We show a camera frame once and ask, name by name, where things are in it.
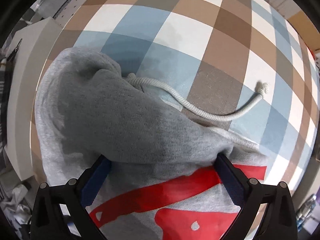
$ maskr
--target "red graphic print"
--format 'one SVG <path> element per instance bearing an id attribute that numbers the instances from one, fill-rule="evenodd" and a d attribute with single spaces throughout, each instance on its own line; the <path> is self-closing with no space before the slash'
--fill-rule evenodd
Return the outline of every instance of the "red graphic print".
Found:
<path id="1" fill-rule="evenodd" d="M 237 164 L 234 166 L 240 168 L 248 178 L 255 177 L 256 179 L 264 179 L 267 168 L 266 166 Z M 221 180 L 212 166 L 200 168 L 190 176 L 170 179 L 114 197 L 92 210 L 90 217 L 100 228 L 106 223 L 116 220 L 121 215 L 159 209 L 200 194 L 219 183 L 221 183 Z M 98 212 L 102 212 L 100 220 L 96 217 Z M 155 222 L 164 231 L 163 240 L 207 239 L 206 236 L 209 232 L 210 239 L 219 239 L 221 232 L 224 233 L 228 229 L 235 217 L 236 213 L 191 212 L 166 208 L 157 212 Z M 186 223 L 180 225 L 179 220 L 185 220 Z M 191 224 L 194 221 L 197 221 L 200 226 L 195 231 L 191 229 Z M 181 231 L 184 230 L 184 227 L 187 227 L 188 230 L 182 233 Z"/>
<path id="2" fill-rule="evenodd" d="M 218 240 L 237 214 L 162 208 L 155 222 L 163 230 L 163 240 Z"/>

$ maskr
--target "drawstring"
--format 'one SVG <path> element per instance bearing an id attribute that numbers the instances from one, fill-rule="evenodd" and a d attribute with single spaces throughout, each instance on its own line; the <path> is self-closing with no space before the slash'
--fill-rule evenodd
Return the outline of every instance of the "drawstring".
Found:
<path id="1" fill-rule="evenodd" d="M 256 94 L 253 96 L 252 100 L 248 102 L 245 106 L 241 107 L 240 109 L 236 110 L 235 112 L 231 114 L 225 114 L 225 115 L 217 115 L 217 114 L 210 114 L 206 111 L 203 111 L 190 102 L 188 102 L 186 99 L 184 99 L 179 93 L 169 86 L 168 84 L 161 82 L 159 80 L 153 79 L 153 78 L 137 78 L 134 73 L 130 73 L 125 80 L 131 84 L 133 87 L 141 90 L 142 85 L 149 85 L 154 86 L 157 88 L 160 88 L 162 90 L 167 91 L 169 94 L 171 94 L 183 107 L 190 110 L 194 114 L 203 117 L 205 119 L 211 120 L 211 121 L 218 121 L 218 122 L 228 122 L 235 119 L 238 119 L 239 117 L 245 115 L 248 111 L 250 111 L 251 108 L 253 108 L 261 99 L 263 99 L 263 96 L 268 93 L 268 83 L 257 83 L 256 88 Z M 221 136 L 231 140 L 232 142 L 241 145 L 243 147 L 250 148 L 252 150 L 258 150 L 258 145 L 254 142 L 248 141 L 239 135 L 236 135 L 235 133 L 230 133 L 224 129 L 218 128 L 218 127 L 209 127 L 211 131 L 214 131 Z"/>

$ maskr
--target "drawstring frayed end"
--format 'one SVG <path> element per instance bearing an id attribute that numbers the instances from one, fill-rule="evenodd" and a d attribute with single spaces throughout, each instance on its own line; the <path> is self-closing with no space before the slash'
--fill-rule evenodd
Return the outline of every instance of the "drawstring frayed end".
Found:
<path id="1" fill-rule="evenodd" d="M 262 95 L 262 97 L 268 93 L 268 90 L 269 90 L 269 83 L 261 83 L 261 82 L 257 83 L 256 92 Z"/>

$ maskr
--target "checkered tablecloth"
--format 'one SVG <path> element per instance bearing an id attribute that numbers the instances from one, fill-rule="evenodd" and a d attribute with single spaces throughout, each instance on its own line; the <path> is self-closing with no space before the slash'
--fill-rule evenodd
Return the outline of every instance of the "checkered tablecloth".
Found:
<path id="1" fill-rule="evenodd" d="M 247 115 L 208 122 L 235 131 L 269 157 L 265 183 L 294 191 L 313 149 L 319 118 L 319 77 L 293 27 L 264 0 L 87 0 L 57 39 L 44 72 L 65 48 L 86 46 L 133 72 L 166 82 L 210 113 L 226 114 L 254 94 L 269 93 Z"/>

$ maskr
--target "blue square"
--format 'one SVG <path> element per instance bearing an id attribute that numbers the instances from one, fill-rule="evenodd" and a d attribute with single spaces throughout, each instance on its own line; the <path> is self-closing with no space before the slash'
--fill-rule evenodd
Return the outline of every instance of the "blue square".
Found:
<path id="1" fill-rule="evenodd" d="M 272 98 L 272 106 L 285 119 L 289 119 L 292 101 L 292 89 L 288 84 L 276 73 L 275 90 Z"/>
<path id="2" fill-rule="evenodd" d="M 311 71 L 311 76 L 312 76 L 313 81 L 315 82 L 315 84 L 317 84 L 317 80 L 319 80 L 319 77 L 318 77 L 316 70 L 312 66 L 311 62 L 310 62 L 310 71 Z"/>
<path id="3" fill-rule="evenodd" d="M 318 88 L 318 91 L 319 91 L 319 83 L 320 83 L 320 78 L 319 78 L 319 73 L 318 71 L 316 71 L 316 85 L 317 85 L 317 88 Z"/>
<path id="4" fill-rule="evenodd" d="M 82 31 L 79 35 L 74 47 L 87 47 L 101 51 L 103 45 L 106 43 L 111 33 Z"/>
<path id="5" fill-rule="evenodd" d="M 271 107 L 266 129 L 263 133 L 261 145 L 278 154 L 288 120 L 286 120 L 276 109 Z"/>
<path id="6" fill-rule="evenodd" d="M 283 138 L 283 142 L 278 153 L 280 156 L 282 156 L 286 160 L 291 159 L 293 150 L 296 146 L 296 142 L 298 139 L 298 134 L 299 133 L 297 132 L 297 130 L 290 123 L 288 123 L 287 129 L 285 131 L 285 135 Z"/>
<path id="7" fill-rule="evenodd" d="M 129 73 L 137 72 L 151 43 L 151 41 L 112 33 L 101 52 L 119 63 L 122 76 L 127 76 Z"/>
<path id="8" fill-rule="evenodd" d="M 292 36 L 291 33 L 289 33 L 289 39 L 290 39 L 291 46 L 296 51 L 296 53 L 299 55 L 299 57 L 302 59 L 302 52 L 301 52 L 300 44 L 296 41 L 296 39 Z"/>
<path id="9" fill-rule="evenodd" d="M 270 151 L 268 148 L 259 145 L 259 152 L 261 152 L 263 155 L 268 157 L 268 163 L 267 163 L 267 169 L 266 169 L 266 174 L 265 174 L 265 179 L 268 177 L 270 170 L 273 166 L 273 163 L 275 162 L 277 158 L 277 154 L 274 153 L 273 151 Z"/>
<path id="10" fill-rule="evenodd" d="M 287 25 L 286 25 L 286 20 L 283 18 L 283 16 L 278 13 L 273 7 L 270 7 L 271 8 L 271 14 L 272 16 L 277 19 L 279 21 L 279 23 L 281 23 L 285 28 L 287 28 Z"/>
<path id="11" fill-rule="evenodd" d="M 251 89 L 243 85 L 237 108 L 239 109 L 245 105 L 254 94 Z M 259 144 L 268 122 L 270 108 L 271 106 L 262 99 L 244 116 L 233 120 L 229 130 Z"/>
<path id="12" fill-rule="evenodd" d="M 304 170 L 308 165 L 308 162 L 311 157 L 311 153 L 312 153 L 312 148 L 310 148 L 309 145 L 305 143 L 297 166 Z"/>
<path id="13" fill-rule="evenodd" d="M 271 26 L 273 26 L 273 17 L 271 13 L 269 13 L 265 8 L 263 8 L 260 4 L 258 4 L 254 0 L 251 0 L 251 7 L 252 7 L 252 11 L 256 12 L 268 23 L 270 23 Z"/>
<path id="14" fill-rule="evenodd" d="M 173 87 L 187 98 L 201 61 L 183 52 L 152 43 L 143 59 L 137 77 L 158 79 Z M 153 87 L 145 87 L 147 92 L 158 95 L 161 99 L 179 105 L 167 92 Z"/>
<path id="15" fill-rule="evenodd" d="M 133 5 L 113 33 L 153 41 L 170 12 Z"/>
<path id="16" fill-rule="evenodd" d="M 275 17 L 273 17 L 273 26 L 282 37 L 290 44 L 289 32 L 286 27 L 284 27 Z"/>
<path id="17" fill-rule="evenodd" d="M 286 56 L 292 64 L 292 51 L 290 43 L 277 31 L 276 33 L 276 46 Z"/>

